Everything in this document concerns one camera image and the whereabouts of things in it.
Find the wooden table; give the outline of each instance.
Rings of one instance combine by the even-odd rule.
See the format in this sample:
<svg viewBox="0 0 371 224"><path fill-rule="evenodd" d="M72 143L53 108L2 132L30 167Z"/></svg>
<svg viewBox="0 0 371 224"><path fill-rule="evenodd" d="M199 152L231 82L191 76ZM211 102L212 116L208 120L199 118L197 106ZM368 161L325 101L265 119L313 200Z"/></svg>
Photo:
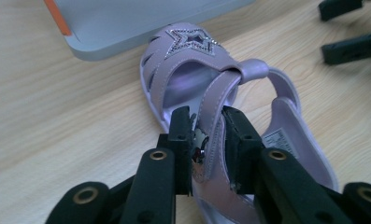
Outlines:
<svg viewBox="0 0 371 224"><path fill-rule="evenodd" d="M202 23L237 60L259 58L297 87L303 116L342 188L371 183L371 59L322 62L320 46L371 33L371 3L329 22L318 1L258 0ZM70 188L136 172L162 129L141 90L146 45L100 62L75 58L43 1L0 0L0 223L43 223ZM240 87L234 107L262 133L273 89ZM178 197L177 223L202 223Z"/></svg>

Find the rhinestone star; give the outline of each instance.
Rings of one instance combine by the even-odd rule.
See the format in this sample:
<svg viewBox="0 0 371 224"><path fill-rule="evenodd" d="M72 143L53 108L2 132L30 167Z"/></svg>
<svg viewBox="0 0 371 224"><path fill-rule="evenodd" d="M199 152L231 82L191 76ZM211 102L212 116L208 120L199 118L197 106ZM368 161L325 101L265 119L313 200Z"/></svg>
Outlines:
<svg viewBox="0 0 371 224"><path fill-rule="evenodd" d="M203 29L178 29L166 31L174 42L165 55L165 58L172 56L185 49L194 49L199 52L214 56L214 46L220 44L212 39Z"/></svg>

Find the sandal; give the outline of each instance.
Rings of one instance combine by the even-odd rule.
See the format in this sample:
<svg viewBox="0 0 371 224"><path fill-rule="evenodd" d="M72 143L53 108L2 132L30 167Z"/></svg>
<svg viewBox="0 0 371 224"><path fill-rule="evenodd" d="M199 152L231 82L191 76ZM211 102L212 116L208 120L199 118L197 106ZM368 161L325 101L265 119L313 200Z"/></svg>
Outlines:
<svg viewBox="0 0 371 224"><path fill-rule="evenodd" d="M278 96L264 145L288 150L318 183L337 189L334 172L301 117L295 87L280 70L256 59L239 63L204 29L177 23L151 39L140 74L150 108L166 132L174 109L187 105L197 116L194 145L201 153L193 158L193 196L206 223L259 222L253 196L231 190L221 114L234 102L237 86L254 79L268 77Z"/></svg>

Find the printed label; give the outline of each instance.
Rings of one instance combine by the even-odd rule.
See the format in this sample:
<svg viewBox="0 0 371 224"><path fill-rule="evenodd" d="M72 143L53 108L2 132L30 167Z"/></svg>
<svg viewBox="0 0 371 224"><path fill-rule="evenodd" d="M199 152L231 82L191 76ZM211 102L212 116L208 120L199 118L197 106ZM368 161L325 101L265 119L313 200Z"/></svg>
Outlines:
<svg viewBox="0 0 371 224"><path fill-rule="evenodd" d="M291 143L290 138L281 128L265 136L264 145L266 147L275 147L275 148L286 150L290 152L291 154L293 154L293 156L296 159L299 159L299 154L295 150L295 147L293 146L293 144Z"/></svg>

